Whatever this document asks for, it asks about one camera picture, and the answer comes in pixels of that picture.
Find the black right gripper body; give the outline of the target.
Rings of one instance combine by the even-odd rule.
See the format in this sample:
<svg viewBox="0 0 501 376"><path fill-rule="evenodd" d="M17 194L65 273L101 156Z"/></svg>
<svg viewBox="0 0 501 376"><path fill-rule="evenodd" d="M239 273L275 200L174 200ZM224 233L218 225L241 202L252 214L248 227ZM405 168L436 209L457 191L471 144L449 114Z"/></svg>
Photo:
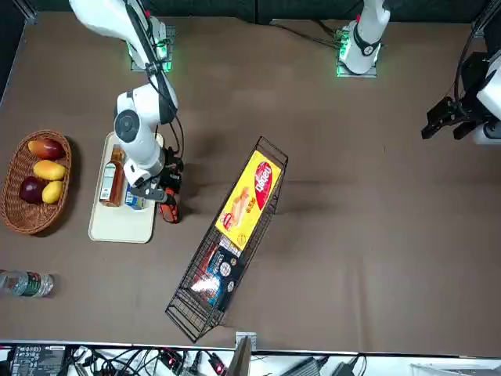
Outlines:
<svg viewBox="0 0 501 376"><path fill-rule="evenodd" d="M140 186L132 186L131 193L137 197L145 198L149 201L164 203L166 201L166 193L157 183L145 182Z"/></svg>

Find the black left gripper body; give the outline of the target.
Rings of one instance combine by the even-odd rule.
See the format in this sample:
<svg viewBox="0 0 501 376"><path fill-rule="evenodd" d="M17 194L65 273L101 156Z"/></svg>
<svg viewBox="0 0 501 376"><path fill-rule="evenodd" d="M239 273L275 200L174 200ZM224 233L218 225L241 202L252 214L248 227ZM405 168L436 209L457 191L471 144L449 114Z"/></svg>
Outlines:
<svg viewBox="0 0 501 376"><path fill-rule="evenodd" d="M477 125L485 122L485 108L476 95L465 95L460 99L449 99L452 105L452 115L449 125L456 125L465 121L472 121Z"/></svg>

